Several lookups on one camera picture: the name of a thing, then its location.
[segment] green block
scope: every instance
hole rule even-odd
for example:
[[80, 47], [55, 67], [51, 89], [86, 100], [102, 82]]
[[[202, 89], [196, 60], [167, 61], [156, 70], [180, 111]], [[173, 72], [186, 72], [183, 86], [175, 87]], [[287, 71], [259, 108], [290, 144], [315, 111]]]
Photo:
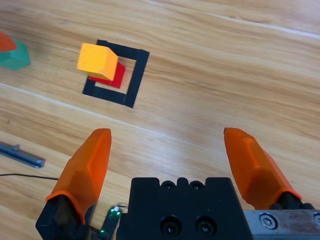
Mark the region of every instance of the green block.
[[6, 52], [0, 51], [0, 67], [18, 70], [28, 66], [31, 62], [27, 46], [14, 38], [12, 40], [15, 42], [17, 49]]

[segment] screw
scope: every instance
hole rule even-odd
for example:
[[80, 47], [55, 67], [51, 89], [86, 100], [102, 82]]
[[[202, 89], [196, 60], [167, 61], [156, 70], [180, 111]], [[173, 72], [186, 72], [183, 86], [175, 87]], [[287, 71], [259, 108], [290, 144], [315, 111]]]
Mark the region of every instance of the screw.
[[14, 151], [19, 151], [20, 150], [20, 145], [12, 146], [11, 149], [14, 150]]
[[172, 223], [168, 223], [166, 226], [165, 226], [165, 232], [168, 234], [168, 235], [175, 235], [177, 233], [177, 226], [175, 224], [172, 224]]
[[202, 188], [204, 187], [204, 185], [203, 185], [201, 182], [199, 182], [199, 181], [192, 181], [192, 182], [190, 183], [190, 185], [191, 185], [192, 188], [195, 189], [195, 190], [199, 190], [199, 189], [202, 189]]
[[315, 219], [315, 222], [320, 225], [320, 213], [319, 212], [316, 212], [314, 214], [314, 219]]
[[173, 189], [176, 185], [172, 182], [172, 181], [164, 181], [161, 184], [161, 187], [165, 188], [165, 189]]
[[200, 217], [196, 221], [195, 227], [202, 236], [213, 236], [217, 231], [215, 222], [207, 216]]
[[267, 229], [276, 229], [277, 228], [277, 221], [274, 219], [273, 216], [269, 214], [262, 214], [260, 215], [260, 222], [264, 227]]

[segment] screw hole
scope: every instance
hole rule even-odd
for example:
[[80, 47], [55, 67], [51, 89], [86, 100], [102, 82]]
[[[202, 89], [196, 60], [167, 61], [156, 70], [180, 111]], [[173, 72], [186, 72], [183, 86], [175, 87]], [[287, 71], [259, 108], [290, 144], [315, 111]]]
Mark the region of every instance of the screw hole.
[[165, 189], [173, 189], [176, 187], [176, 185], [172, 181], [164, 181], [161, 184], [161, 187]]
[[166, 216], [160, 223], [161, 232], [169, 237], [177, 236], [182, 229], [182, 224], [176, 216]]
[[197, 231], [206, 237], [212, 237], [217, 232], [216, 222], [208, 216], [200, 216], [195, 221]]
[[205, 187], [200, 181], [192, 181], [190, 186], [195, 190], [203, 189]]

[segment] black cable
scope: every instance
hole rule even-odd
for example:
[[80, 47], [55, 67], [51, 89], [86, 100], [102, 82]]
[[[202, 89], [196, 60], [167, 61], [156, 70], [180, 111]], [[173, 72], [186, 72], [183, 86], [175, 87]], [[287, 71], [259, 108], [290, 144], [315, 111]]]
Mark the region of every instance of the black cable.
[[128, 206], [124, 206], [124, 205], [116, 205], [116, 207], [124, 208], [124, 209], [127, 209], [127, 208], [128, 208]]
[[30, 177], [30, 178], [37, 178], [37, 179], [59, 180], [58, 177], [36, 176], [36, 175], [27, 175], [27, 174], [19, 174], [19, 173], [0, 174], [0, 177], [2, 176], [22, 176], [22, 177]]

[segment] orange block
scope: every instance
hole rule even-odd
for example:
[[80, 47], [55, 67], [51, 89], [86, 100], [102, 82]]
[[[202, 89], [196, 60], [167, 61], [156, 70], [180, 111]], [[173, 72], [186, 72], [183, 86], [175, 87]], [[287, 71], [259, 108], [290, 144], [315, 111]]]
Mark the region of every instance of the orange block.
[[8, 35], [0, 32], [0, 52], [8, 52], [16, 49], [16, 43]]
[[118, 64], [118, 56], [106, 46], [83, 43], [77, 69], [90, 77], [113, 81]]

